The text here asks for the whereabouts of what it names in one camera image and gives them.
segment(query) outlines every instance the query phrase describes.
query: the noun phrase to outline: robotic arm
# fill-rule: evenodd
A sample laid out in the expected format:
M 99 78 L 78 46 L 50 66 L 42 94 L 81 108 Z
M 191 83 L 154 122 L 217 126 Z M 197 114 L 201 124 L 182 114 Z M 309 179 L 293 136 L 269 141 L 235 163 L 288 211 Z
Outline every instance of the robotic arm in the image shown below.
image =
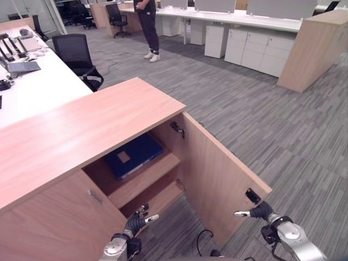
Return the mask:
M 268 225 L 261 229 L 262 236 L 268 244 L 275 244 L 272 250 L 273 256 L 275 247 L 282 243 L 284 249 L 289 252 L 295 261 L 324 261 L 326 256 L 306 237 L 302 227 L 293 223 L 287 216 L 280 216 L 274 213 L 273 209 L 266 202 L 262 202 L 256 208 L 249 211 L 238 211 L 234 213 L 238 217 L 262 218 Z
M 148 223 L 155 221 L 159 215 L 153 215 L 145 218 L 148 214 L 148 204 L 141 206 L 130 219 L 127 221 L 123 233 L 114 234 L 103 252 L 103 256 L 99 261 L 128 261 L 138 255 L 141 251 L 141 240 L 136 238 L 139 230 Z

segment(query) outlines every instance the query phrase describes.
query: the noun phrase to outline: blue binder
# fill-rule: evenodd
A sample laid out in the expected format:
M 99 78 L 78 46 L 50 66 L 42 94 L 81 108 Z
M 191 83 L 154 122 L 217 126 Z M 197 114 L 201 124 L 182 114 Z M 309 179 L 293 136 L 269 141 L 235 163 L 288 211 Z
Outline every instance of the blue binder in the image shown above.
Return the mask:
M 161 155 L 163 148 L 145 133 L 104 156 L 117 179 L 123 179 L 150 160 Z

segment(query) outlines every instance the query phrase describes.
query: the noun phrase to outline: cabinet hinge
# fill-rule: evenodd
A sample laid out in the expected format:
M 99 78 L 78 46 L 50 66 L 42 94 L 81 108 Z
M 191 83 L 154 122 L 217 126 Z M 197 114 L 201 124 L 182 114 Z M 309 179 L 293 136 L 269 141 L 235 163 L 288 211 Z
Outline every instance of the cabinet hinge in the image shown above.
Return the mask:
M 174 131 L 181 133 L 181 136 L 183 137 L 183 139 L 185 139 L 185 130 L 183 128 L 179 127 L 179 125 L 178 125 L 178 123 L 176 121 L 172 121 L 170 123 L 170 127 Z
M 184 185 L 184 183 L 182 183 L 182 181 L 180 179 L 176 180 L 176 185 L 183 191 L 186 192 L 186 187 Z

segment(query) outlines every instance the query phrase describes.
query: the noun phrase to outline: open cabinet door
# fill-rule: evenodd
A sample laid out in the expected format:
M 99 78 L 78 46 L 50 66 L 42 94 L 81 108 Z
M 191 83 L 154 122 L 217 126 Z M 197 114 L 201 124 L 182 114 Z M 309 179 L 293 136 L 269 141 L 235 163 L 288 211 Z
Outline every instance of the open cabinet door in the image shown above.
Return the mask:
M 184 129 L 184 139 L 170 126 L 173 122 Z M 152 133 L 181 160 L 178 176 L 186 187 L 187 197 L 219 245 L 244 221 L 233 213 L 255 207 L 246 196 L 247 190 L 251 188 L 262 200 L 271 192 L 267 184 L 188 113 L 173 117 Z

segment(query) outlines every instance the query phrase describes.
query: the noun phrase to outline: laptop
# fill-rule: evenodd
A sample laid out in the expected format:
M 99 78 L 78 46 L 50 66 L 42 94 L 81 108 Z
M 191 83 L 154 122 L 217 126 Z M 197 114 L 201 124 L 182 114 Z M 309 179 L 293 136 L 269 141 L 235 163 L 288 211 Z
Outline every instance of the laptop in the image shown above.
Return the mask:
M 41 68 L 35 61 L 24 61 L 18 63 L 9 63 L 0 56 L 0 64 L 5 68 L 9 73 L 27 73 L 38 71 Z
M 103 158 L 117 179 L 121 180 L 163 153 L 163 148 L 145 133 Z

